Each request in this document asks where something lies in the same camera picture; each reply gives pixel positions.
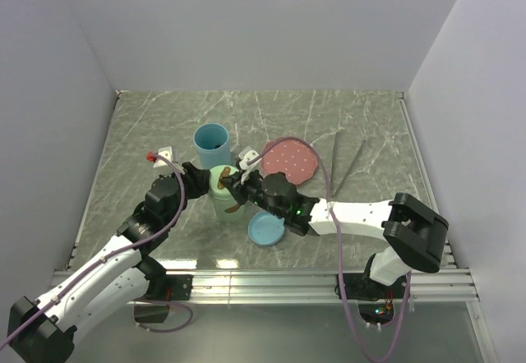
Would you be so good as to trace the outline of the green cylindrical container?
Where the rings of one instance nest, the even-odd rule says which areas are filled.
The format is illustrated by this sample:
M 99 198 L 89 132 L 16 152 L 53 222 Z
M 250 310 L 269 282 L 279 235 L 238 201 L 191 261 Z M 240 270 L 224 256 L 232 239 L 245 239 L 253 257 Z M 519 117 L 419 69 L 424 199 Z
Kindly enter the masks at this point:
M 221 222 L 234 222 L 239 220 L 245 211 L 245 206 L 240 205 L 232 196 L 210 197 L 216 218 Z

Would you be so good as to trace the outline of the blue cylindrical container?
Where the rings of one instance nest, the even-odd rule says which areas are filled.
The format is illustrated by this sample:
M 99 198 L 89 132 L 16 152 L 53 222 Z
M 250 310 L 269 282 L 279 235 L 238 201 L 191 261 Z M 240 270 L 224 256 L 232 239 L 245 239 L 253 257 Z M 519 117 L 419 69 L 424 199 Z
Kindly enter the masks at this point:
M 221 149 L 214 149 L 215 145 L 222 145 Z M 232 155 L 229 147 L 229 133 L 218 123 L 207 123 L 200 126 L 194 134 L 194 144 L 201 166 L 211 169 L 220 165 L 230 165 Z

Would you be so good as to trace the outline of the blue round lid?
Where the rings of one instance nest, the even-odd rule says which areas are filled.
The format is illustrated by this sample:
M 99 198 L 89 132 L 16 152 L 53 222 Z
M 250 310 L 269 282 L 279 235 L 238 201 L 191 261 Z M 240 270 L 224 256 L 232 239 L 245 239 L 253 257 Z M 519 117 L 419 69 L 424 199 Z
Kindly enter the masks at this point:
M 284 233 L 283 219 L 265 211 L 255 214 L 248 224 L 248 236 L 259 246 L 276 244 L 282 239 Z

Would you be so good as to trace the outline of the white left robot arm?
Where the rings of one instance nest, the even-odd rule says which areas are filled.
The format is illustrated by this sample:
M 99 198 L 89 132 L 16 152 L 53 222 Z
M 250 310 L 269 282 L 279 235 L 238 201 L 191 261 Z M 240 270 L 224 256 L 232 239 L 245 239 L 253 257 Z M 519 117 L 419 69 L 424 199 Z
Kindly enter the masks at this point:
M 185 162 L 169 165 L 106 245 L 55 288 L 10 309 L 7 339 L 25 362 L 64 362 L 81 335 L 136 299 L 156 304 L 173 297 L 175 285 L 151 253 L 168 237 L 189 200 L 206 195 L 210 171 Z

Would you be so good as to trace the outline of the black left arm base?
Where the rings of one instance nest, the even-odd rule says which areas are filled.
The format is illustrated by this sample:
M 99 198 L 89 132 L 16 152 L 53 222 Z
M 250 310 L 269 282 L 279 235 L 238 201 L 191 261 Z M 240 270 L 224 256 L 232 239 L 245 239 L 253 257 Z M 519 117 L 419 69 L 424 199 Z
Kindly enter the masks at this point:
M 189 301 L 193 276 L 190 274 L 162 275 L 150 281 L 144 296 L 135 299 L 133 317 L 136 327 L 151 333 L 174 333 L 186 328 L 193 320 L 194 313 Z M 151 324 L 162 324 L 171 309 L 188 313 L 187 319 L 172 329 L 155 329 Z

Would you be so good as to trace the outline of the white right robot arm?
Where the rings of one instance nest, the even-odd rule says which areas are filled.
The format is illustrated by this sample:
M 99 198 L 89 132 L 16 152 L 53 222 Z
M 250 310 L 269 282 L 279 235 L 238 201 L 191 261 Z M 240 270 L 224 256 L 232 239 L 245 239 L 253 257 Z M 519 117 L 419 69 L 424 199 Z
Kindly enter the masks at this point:
M 440 269 L 449 224 L 409 193 L 372 203 L 334 202 L 299 193 L 281 172 L 263 177 L 257 171 L 231 168 L 211 173 L 200 186 L 226 204 L 226 216 L 252 203 L 301 237 L 347 234 L 384 241 L 388 248 L 368 260 L 362 276 L 363 290 L 373 297 L 382 296 L 412 270 Z

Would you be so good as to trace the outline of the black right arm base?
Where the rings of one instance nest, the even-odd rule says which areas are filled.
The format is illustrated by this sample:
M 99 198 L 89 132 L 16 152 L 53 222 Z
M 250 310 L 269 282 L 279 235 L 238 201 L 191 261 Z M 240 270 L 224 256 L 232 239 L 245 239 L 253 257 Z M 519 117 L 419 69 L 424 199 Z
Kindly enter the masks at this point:
M 393 285 L 386 286 L 370 279 L 373 259 L 367 261 L 363 273 L 344 273 L 344 289 L 349 300 L 358 301 L 358 313 L 365 324 L 391 325 L 398 316 L 395 313 L 394 299 L 402 299 L 407 283 L 407 276 L 399 277 Z

